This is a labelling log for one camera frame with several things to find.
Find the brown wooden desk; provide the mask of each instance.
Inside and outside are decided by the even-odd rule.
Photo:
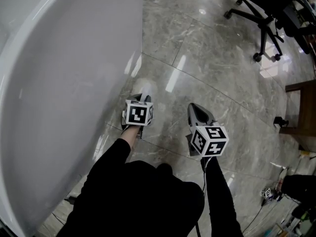
[[[282,127],[280,133],[291,134],[306,150],[316,152],[316,80],[287,85],[286,92],[301,91],[297,127]]]

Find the chair base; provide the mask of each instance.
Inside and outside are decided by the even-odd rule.
[[[260,14],[260,12],[257,11],[247,0],[237,0],[236,3],[240,5],[242,4],[242,2],[244,2],[248,6],[248,8],[251,10],[253,14],[250,14],[241,10],[230,9],[229,11],[225,12],[224,17],[227,19],[230,19],[234,13],[257,23],[258,27],[261,29],[261,46],[260,46],[260,53],[255,53],[253,56],[253,59],[256,62],[261,61],[261,56],[264,55],[265,50],[266,50],[267,35],[269,35],[269,37],[271,38],[273,44],[276,46],[276,49],[278,51],[278,54],[276,54],[274,58],[276,61],[279,61],[283,54],[273,32],[271,31],[271,28],[269,27],[269,23],[273,21],[273,17],[269,16],[267,18],[264,18]]]

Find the black and white cube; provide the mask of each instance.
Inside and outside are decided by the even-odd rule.
[[[202,157],[221,156],[229,141],[223,126],[192,126],[192,146]]]
[[[126,100],[123,117],[126,124],[146,126],[153,118],[153,103]]]
[[[271,190],[270,188],[264,188],[262,191],[261,191],[261,194],[260,194],[262,197],[264,198],[267,198],[271,195]]]

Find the gray tiled floor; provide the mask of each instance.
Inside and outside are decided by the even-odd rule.
[[[167,162],[178,178],[202,186],[198,158],[189,156],[185,138],[187,106],[195,102],[209,109],[229,134],[228,147],[218,160],[243,230],[260,209],[260,190],[277,180],[281,166],[290,167],[290,174],[312,174],[315,169],[316,161],[300,157],[297,142],[273,126],[277,115],[297,122],[300,95],[286,94],[284,87],[315,75],[311,57],[282,31],[281,60],[269,58],[276,50],[267,43],[267,56],[255,63],[252,55],[260,44],[257,26],[236,15],[229,21],[223,17],[227,9],[238,7],[235,1],[144,0],[142,67],[120,93],[102,143],[104,151],[119,137],[125,99],[149,82],[154,120],[144,129],[130,160],[154,166]],[[239,8],[248,11],[244,4]],[[80,193],[84,180],[74,188],[74,195]],[[272,229],[294,205],[284,198],[265,206],[245,236]],[[37,236],[54,236],[71,210],[68,203],[61,203],[54,211],[57,219],[51,215]],[[211,233],[208,213],[206,203],[199,220],[202,236]]]

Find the black office chair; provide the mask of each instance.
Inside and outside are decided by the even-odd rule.
[[[261,56],[265,53],[266,49],[266,41],[267,41],[267,34],[270,36],[273,44],[276,46],[277,51],[279,52],[274,56],[274,58],[279,61],[281,59],[282,51],[277,42],[277,39],[281,42],[284,40],[279,37],[278,35],[274,35],[271,31],[269,24],[276,18],[279,21],[279,26],[284,27],[285,33],[289,33],[291,37],[295,37],[298,44],[301,48],[305,51],[305,53],[309,53],[309,46],[304,38],[303,32],[300,32],[300,25],[297,24],[297,17],[295,19],[292,18],[293,11],[288,6],[293,0],[250,0],[251,2],[255,3],[262,9],[264,9],[265,13],[267,14],[267,18],[264,18],[251,4],[248,0],[237,0],[237,4],[241,5],[244,2],[249,9],[252,11],[253,15],[244,11],[231,9],[225,12],[225,17],[230,19],[233,13],[247,18],[255,23],[258,24],[258,27],[261,29],[261,47],[260,53],[255,53],[253,59],[257,62],[261,61]]]

